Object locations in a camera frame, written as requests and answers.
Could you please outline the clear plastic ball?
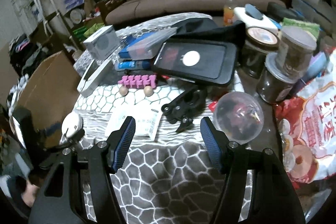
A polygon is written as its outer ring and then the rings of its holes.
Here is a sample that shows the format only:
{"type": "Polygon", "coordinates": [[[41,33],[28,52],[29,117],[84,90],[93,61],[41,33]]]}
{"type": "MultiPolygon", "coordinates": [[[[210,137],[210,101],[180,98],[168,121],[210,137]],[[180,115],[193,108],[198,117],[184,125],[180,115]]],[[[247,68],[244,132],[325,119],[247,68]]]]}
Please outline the clear plastic ball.
{"type": "Polygon", "coordinates": [[[260,104],[244,92],[230,92],[218,100],[213,114],[216,129],[229,140],[245,144],[255,139],[263,129],[264,113],[260,104]]]}

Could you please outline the patterned grey table cloth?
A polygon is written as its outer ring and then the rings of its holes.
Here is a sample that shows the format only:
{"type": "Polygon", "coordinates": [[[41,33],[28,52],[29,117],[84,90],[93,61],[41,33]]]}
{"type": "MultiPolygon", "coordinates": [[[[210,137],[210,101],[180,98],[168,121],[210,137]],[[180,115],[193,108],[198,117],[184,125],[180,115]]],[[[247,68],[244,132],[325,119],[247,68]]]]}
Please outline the patterned grey table cloth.
{"type": "MultiPolygon", "coordinates": [[[[74,105],[84,118],[81,147],[87,149],[104,140],[108,121],[121,111],[159,110],[189,85],[168,79],[151,97],[142,93],[122,97],[118,85],[106,81],[74,105]]],[[[110,177],[127,223],[209,223],[224,177],[211,165],[200,121],[196,117],[192,128],[176,133],[178,126],[162,118],[154,140],[135,135],[123,167],[110,177]]]]}

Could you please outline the white stapler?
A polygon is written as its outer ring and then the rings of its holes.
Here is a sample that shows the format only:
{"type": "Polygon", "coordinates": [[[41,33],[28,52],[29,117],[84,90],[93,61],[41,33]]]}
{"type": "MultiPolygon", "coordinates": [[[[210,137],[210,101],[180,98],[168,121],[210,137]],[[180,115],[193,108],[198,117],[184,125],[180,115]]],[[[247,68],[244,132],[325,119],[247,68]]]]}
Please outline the white stapler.
{"type": "Polygon", "coordinates": [[[111,59],[106,59],[101,65],[98,65],[96,60],[92,60],[77,86],[78,92],[84,98],[90,96],[113,67],[111,59]]]}

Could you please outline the black lidded tray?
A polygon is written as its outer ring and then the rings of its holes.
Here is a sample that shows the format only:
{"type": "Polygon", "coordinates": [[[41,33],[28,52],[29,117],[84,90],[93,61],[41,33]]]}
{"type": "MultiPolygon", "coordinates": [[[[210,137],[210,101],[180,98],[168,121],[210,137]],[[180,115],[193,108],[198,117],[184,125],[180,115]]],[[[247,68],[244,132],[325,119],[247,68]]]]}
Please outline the black lidded tray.
{"type": "Polygon", "coordinates": [[[195,39],[168,39],[152,70],[204,85],[227,86],[234,77],[237,47],[232,43],[195,39]]]}

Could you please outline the blue tube bottle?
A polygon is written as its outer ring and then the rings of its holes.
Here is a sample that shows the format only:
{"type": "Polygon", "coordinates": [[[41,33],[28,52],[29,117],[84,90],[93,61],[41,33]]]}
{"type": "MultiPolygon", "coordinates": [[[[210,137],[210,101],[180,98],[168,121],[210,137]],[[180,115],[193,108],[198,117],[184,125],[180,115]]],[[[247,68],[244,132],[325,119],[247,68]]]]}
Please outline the blue tube bottle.
{"type": "Polygon", "coordinates": [[[149,60],[136,60],[136,61],[117,61],[114,65],[116,71],[141,71],[151,68],[149,60]]]}

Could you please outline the brown cardboard box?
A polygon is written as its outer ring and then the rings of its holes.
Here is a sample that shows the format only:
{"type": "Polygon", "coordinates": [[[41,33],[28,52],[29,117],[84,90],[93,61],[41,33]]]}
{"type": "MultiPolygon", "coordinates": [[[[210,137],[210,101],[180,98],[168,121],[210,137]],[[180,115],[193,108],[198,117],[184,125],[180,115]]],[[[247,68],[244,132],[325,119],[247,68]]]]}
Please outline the brown cardboard box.
{"type": "Polygon", "coordinates": [[[79,97],[77,86],[81,77],[64,52],[60,51],[44,59],[19,96],[14,108],[13,128],[22,146],[38,130],[46,130],[42,141],[46,148],[59,144],[62,122],[72,111],[79,97]]]}

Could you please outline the red white snack bag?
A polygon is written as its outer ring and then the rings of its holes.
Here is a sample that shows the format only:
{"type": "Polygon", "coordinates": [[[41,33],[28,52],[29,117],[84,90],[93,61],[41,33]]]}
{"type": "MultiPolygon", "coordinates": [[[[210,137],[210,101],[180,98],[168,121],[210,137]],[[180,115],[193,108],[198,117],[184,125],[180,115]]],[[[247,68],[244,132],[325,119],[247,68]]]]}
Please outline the red white snack bag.
{"type": "Polygon", "coordinates": [[[295,187],[335,175],[335,82],[276,105],[283,165],[295,187]]]}

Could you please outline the clear plastic storage box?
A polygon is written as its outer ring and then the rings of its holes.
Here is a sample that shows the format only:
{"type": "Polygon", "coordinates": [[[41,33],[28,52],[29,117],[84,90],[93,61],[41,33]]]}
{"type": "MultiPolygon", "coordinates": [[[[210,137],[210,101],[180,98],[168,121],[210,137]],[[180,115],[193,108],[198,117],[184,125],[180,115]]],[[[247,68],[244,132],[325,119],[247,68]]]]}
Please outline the clear plastic storage box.
{"type": "Polygon", "coordinates": [[[127,52],[132,60],[152,59],[158,53],[162,44],[176,32],[176,27],[151,32],[146,38],[129,46],[127,52]]]}

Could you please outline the blue flat case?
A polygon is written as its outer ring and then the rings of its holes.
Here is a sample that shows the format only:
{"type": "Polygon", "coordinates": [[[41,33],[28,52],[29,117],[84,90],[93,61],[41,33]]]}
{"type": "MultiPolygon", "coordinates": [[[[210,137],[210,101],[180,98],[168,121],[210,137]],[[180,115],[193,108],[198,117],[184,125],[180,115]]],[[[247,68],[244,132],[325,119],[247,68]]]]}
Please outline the blue flat case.
{"type": "Polygon", "coordinates": [[[169,38],[163,30],[149,32],[134,39],[118,53],[121,59],[149,60],[156,56],[162,44],[169,38]]]}

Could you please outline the brown lidded jar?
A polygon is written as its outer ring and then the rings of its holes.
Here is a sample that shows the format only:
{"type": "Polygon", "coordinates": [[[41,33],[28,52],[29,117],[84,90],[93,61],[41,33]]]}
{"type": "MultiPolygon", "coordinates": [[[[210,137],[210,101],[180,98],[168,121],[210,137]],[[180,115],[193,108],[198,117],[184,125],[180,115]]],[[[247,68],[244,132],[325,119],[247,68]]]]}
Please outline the brown lidded jar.
{"type": "Polygon", "coordinates": [[[268,53],[278,50],[279,38],[273,32],[261,27],[248,27],[246,41],[242,52],[243,71],[258,79],[264,69],[268,53]]]}

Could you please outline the clear jar with lid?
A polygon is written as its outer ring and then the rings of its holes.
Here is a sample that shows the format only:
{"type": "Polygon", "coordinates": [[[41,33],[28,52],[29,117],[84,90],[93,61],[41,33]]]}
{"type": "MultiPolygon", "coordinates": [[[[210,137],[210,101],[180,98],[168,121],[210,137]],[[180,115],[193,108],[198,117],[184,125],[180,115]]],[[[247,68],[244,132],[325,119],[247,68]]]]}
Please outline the clear jar with lid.
{"type": "Polygon", "coordinates": [[[313,35],[296,26],[284,26],[275,58],[284,75],[298,80],[307,71],[317,42],[313,35]]]}

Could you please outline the white tissue box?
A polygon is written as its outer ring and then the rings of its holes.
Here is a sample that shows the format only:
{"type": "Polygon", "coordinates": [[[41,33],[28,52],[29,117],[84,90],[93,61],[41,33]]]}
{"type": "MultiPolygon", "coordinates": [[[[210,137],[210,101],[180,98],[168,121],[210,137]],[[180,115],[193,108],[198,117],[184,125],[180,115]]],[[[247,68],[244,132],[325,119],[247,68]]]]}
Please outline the white tissue box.
{"type": "Polygon", "coordinates": [[[274,34],[278,33],[278,28],[266,15],[261,13],[255,6],[246,4],[244,7],[235,7],[233,22],[242,21],[246,28],[260,27],[274,34]]]}

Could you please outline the round tin can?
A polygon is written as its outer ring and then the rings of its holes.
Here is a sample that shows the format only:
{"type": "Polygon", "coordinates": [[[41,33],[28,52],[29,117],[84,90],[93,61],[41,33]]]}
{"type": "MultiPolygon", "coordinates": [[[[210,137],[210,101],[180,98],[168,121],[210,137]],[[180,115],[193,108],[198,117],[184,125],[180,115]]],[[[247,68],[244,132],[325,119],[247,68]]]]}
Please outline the round tin can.
{"type": "Polygon", "coordinates": [[[73,24],[80,24],[85,18],[86,14],[83,9],[73,9],[70,12],[70,20],[73,24]]]}

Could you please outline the orange drink bottle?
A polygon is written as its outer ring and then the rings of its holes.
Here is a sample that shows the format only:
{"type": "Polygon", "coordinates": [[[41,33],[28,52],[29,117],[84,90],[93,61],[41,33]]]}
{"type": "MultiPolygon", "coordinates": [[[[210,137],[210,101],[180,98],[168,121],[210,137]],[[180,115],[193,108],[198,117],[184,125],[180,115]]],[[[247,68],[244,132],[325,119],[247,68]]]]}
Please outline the orange drink bottle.
{"type": "Polygon", "coordinates": [[[224,5],[224,15],[223,15],[223,23],[225,26],[229,26],[233,22],[234,17],[234,0],[226,0],[224,5]]]}

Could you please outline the green snack bag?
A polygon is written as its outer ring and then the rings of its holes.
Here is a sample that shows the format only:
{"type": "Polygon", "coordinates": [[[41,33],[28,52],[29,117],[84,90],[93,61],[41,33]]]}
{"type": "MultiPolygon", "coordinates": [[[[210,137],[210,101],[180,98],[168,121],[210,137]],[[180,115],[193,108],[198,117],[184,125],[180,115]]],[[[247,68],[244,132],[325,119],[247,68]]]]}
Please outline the green snack bag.
{"type": "Polygon", "coordinates": [[[320,26],[319,24],[312,23],[312,22],[305,22],[302,20],[297,20],[297,19],[289,19],[289,18],[284,18],[280,25],[283,26],[294,26],[294,27],[299,27],[306,32],[310,33],[311,36],[313,36],[315,39],[318,39],[319,37],[319,31],[320,31],[320,26]]]}

